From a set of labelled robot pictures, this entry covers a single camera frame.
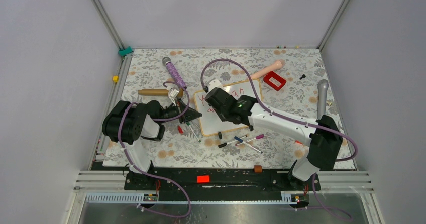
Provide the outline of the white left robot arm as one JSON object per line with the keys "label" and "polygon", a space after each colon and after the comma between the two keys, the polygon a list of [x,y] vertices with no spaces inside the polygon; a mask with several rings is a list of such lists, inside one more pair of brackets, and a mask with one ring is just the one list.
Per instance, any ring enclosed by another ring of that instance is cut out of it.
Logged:
{"label": "white left robot arm", "polygon": [[120,100],[102,124],[102,133],[118,143],[129,163],[129,170],[138,173],[136,182],[143,189],[155,185],[156,176],[142,140],[161,141],[165,122],[179,120],[181,124],[198,119],[202,114],[178,99],[176,104],[163,107],[152,100],[148,103],[130,103]]}

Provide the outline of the yellow framed whiteboard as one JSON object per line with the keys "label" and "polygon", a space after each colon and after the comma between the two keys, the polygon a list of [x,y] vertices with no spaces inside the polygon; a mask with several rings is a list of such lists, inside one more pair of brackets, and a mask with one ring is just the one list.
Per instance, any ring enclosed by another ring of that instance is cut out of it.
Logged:
{"label": "yellow framed whiteboard", "polygon": [[[242,95],[255,97],[248,80],[224,85],[224,91],[235,99],[238,99]],[[205,100],[206,95],[207,93],[205,93],[204,90],[197,91],[193,95],[195,109],[202,114],[202,116],[198,118],[198,122],[203,136],[217,136],[219,132],[229,132],[248,127],[244,124],[236,125],[231,122],[222,122],[214,109],[207,104]]]}

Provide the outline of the red marker cap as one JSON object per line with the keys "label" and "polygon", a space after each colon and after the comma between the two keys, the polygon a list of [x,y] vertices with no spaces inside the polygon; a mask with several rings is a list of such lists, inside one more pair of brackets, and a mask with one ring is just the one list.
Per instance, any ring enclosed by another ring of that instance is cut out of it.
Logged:
{"label": "red marker cap", "polygon": [[183,134],[183,133],[184,133],[184,131],[183,131],[183,129],[181,128],[181,126],[178,126],[177,128],[178,128],[178,131],[179,131],[179,133],[180,133],[180,134]]}

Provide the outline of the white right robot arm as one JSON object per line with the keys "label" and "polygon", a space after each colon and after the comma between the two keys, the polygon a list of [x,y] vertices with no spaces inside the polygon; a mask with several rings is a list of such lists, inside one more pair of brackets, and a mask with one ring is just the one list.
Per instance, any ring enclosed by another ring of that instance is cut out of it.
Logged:
{"label": "white right robot arm", "polygon": [[333,118],[323,115],[319,120],[304,119],[265,105],[257,95],[236,99],[217,87],[205,101],[223,122],[266,128],[308,146],[308,153],[296,160],[288,173],[293,189],[302,189],[320,170],[333,170],[343,141]]}

